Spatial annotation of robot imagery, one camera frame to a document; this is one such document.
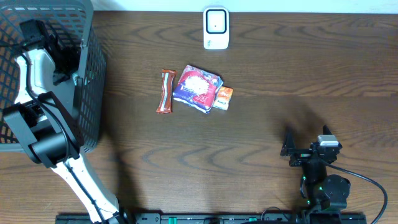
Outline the small orange snack packet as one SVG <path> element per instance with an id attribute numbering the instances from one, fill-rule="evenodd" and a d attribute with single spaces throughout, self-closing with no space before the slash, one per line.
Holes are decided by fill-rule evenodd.
<path id="1" fill-rule="evenodd" d="M 218 91 L 216 99 L 213 103 L 213 107 L 221 110 L 227 110 L 229 108 L 229 102 L 231 100 L 232 94 L 232 88 L 222 86 Z"/>

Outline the brown orange candy bar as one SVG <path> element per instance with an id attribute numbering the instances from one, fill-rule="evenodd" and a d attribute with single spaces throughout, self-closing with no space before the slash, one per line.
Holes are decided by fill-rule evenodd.
<path id="1" fill-rule="evenodd" d="M 175 70 L 162 70 L 162 93 L 159 106 L 156 109 L 157 114 L 169 114 L 172 112 L 172 85 L 176 76 L 177 72 Z"/>

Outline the red purple snack bag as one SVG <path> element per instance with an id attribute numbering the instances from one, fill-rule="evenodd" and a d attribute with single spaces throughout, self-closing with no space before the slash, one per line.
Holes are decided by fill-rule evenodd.
<path id="1" fill-rule="evenodd" d="M 220 76 L 187 65 L 174 89 L 173 98 L 208 114 L 222 86 Z"/>

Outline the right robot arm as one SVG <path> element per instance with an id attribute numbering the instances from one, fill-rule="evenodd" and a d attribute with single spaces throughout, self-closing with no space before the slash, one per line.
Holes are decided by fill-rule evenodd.
<path id="1" fill-rule="evenodd" d="M 297 149 L 290 129 L 285 132 L 281 156 L 289 157 L 289 166 L 301 167 L 300 194 L 307 201 L 290 218 L 295 223 L 342 223 L 341 210 L 347 207 L 350 181 L 340 175 L 328 175 L 326 167 L 337 160 L 342 145 L 324 126 L 323 134 L 307 149 Z"/>

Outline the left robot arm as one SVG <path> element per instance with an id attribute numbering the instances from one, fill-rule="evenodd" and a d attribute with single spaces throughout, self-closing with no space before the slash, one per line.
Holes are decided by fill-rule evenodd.
<path id="1" fill-rule="evenodd" d="M 85 140 L 70 114 L 68 97 L 77 84 L 77 49 L 61 47 L 45 24 L 31 19 L 20 23 L 24 40 L 15 46 L 20 70 L 19 92 L 3 118 L 22 150 L 36 164 L 58 174 L 88 211 L 92 223 L 130 223 L 119 200 L 100 181 L 83 150 Z"/>

